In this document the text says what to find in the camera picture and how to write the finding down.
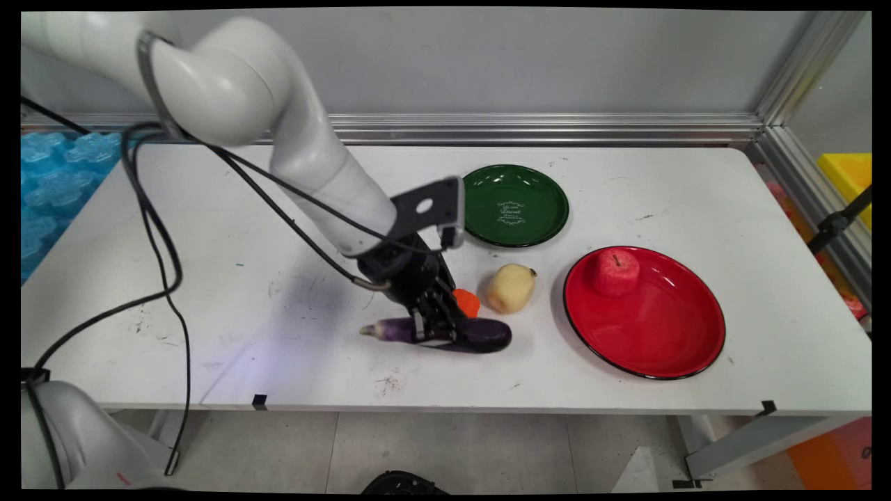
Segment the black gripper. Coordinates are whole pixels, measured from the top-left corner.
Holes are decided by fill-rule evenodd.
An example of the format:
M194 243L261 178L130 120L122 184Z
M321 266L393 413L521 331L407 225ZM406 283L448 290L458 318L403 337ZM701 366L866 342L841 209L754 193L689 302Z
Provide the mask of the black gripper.
M476 317L475 293L455 289L442 253L432 253L421 240L405 242L421 252L385 242L356 258L358 270L370 282L389 283L384 295L410 308L416 344L440 339L465 342L462 326Z

